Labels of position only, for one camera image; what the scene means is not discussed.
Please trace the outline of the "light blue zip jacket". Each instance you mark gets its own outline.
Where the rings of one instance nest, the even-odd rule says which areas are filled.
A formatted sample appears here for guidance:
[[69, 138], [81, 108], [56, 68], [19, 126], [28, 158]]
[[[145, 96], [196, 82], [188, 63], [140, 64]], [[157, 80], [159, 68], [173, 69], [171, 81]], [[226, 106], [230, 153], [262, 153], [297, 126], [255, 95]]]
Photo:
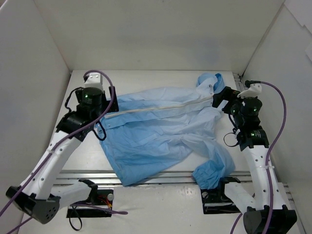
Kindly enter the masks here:
[[162, 87], [118, 97], [119, 111], [97, 124], [100, 145], [123, 186], [181, 163], [191, 153], [207, 161], [192, 173], [202, 189], [214, 189], [235, 170], [215, 138], [221, 110], [213, 95], [225, 87], [220, 73], [204, 73], [194, 88]]

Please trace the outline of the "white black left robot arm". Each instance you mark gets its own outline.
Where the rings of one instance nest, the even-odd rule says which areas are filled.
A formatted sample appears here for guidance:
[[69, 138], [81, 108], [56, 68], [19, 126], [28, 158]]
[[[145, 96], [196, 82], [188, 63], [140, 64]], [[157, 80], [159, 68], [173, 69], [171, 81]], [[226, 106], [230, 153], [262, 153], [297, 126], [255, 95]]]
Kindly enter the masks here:
[[64, 115], [56, 127], [49, 147], [32, 171], [19, 186], [10, 186], [6, 196], [20, 211], [36, 221], [50, 222], [58, 210], [78, 202], [93, 204], [98, 186], [88, 179], [78, 179], [70, 186], [55, 189], [55, 180], [71, 154], [84, 141], [94, 125], [107, 112], [117, 112], [114, 86], [109, 87], [111, 99], [99, 88], [77, 88], [78, 105]]

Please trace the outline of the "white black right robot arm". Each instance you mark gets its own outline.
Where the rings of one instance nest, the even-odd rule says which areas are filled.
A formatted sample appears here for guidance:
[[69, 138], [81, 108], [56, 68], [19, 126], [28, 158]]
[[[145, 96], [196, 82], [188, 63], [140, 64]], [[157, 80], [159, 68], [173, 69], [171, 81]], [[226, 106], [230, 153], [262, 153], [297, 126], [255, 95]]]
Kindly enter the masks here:
[[287, 207], [278, 187], [269, 159], [271, 145], [258, 117], [262, 102], [255, 87], [260, 84], [250, 87], [250, 94], [225, 87], [213, 96], [213, 107], [227, 101], [222, 111], [232, 117], [237, 143], [251, 173], [254, 196], [234, 177], [222, 178], [215, 194], [222, 201], [230, 200], [241, 212], [246, 233], [286, 234], [296, 223], [297, 215]]

